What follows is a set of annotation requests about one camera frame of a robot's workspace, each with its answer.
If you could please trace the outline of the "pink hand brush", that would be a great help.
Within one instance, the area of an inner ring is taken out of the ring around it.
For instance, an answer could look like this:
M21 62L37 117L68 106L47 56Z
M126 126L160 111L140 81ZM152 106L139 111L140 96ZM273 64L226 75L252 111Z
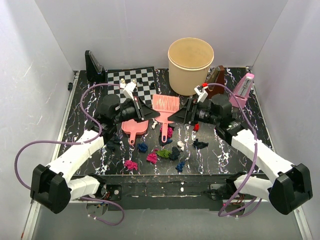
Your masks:
M168 117L180 109L180 98L177 96L154 94L152 96L152 108L160 113L155 120L162 124L161 141L166 143L168 140L168 127L172 121Z

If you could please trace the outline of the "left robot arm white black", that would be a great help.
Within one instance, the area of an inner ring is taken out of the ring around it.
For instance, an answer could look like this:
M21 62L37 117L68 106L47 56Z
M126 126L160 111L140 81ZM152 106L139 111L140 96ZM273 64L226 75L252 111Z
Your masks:
M134 120L137 123L160 116L139 97L120 103L116 94L106 95L100 103L94 121L83 135L60 157L44 166L39 164L32 173L30 196L33 200L58 214L71 200L91 196L103 199L107 184L96 174L72 179L74 173L117 132L117 125Z

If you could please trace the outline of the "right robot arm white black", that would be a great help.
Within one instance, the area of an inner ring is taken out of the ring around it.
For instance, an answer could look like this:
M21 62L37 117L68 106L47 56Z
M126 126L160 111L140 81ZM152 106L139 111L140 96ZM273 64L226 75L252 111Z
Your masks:
M266 179L239 172L226 179L225 187L216 193L237 199L250 195L268 200L281 214L288 215L313 197L310 170L302 163L295 165L277 155L263 142L255 139L245 124L233 118L233 107L226 95L214 95L207 106L195 99L168 117L181 124L198 122L214 125L217 135L258 166Z

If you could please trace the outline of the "dark scrap by left arm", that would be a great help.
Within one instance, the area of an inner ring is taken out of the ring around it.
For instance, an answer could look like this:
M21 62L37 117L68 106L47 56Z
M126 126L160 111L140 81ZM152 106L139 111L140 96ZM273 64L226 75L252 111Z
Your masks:
M106 147L114 152L116 150L117 146L120 146L122 144L122 140L117 136L114 135L107 143Z

